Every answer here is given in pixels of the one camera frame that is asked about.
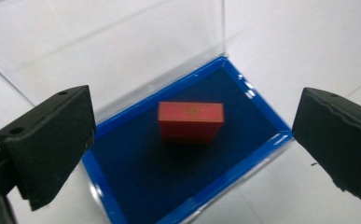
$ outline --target white surface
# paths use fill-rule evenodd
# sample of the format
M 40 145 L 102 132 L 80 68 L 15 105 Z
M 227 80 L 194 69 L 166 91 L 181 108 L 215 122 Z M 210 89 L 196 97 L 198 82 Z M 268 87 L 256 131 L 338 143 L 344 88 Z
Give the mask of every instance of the white surface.
M 0 71 L 35 105 L 88 83 L 99 123 L 222 53 L 222 21 L 210 0 L 2 1 Z
M 361 104 L 361 1 L 228 0 L 232 62 L 292 124 L 302 88 Z M 30 106 L 0 78 L 0 128 Z M 361 201 L 341 192 L 293 142 L 277 160 L 209 207 L 195 223 L 361 223 Z M 20 223 L 105 223 L 82 167 L 49 206 L 30 212 L 9 198 Z

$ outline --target screw hole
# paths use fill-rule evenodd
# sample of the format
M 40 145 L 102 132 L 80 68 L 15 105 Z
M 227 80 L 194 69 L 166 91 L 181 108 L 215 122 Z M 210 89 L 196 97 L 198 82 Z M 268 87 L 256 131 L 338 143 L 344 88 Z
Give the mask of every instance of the screw hole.
M 24 130 L 23 128 L 19 127 L 19 128 L 12 129 L 11 131 L 9 131 L 9 133 L 18 134 L 18 133 L 23 132 L 23 130 Z

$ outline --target blue base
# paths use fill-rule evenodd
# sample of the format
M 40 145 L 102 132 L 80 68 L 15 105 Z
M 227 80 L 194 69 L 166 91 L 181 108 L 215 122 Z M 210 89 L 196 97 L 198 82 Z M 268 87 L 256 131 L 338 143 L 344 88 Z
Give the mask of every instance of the blue base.
M 163 100 L 222 103 L 225 123 L 209 146 L 165 145 L 157 121 Z M 178 222 L 291 136 L 220 57 L 99 125 L 83 161 L 112 222 Z

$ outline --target blue container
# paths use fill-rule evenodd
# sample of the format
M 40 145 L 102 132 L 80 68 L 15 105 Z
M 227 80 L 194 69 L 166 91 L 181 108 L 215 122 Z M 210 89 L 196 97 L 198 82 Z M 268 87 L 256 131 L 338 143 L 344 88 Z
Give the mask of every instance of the blue container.
M 209 146 L 165 145 L 160 101 L 222 103 Z M 218 57 L 97 127 L 83 161 L 113 223 L 177 223 L 292 138 L 290 129 L 226 57 Z

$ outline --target red box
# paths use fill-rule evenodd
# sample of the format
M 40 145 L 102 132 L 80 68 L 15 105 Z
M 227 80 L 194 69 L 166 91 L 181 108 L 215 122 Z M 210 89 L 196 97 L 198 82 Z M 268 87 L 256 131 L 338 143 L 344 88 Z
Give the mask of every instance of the red box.
M 160 133 L 167 143 L 208 144 L 224 123 L 222 104 L 160 102 Z

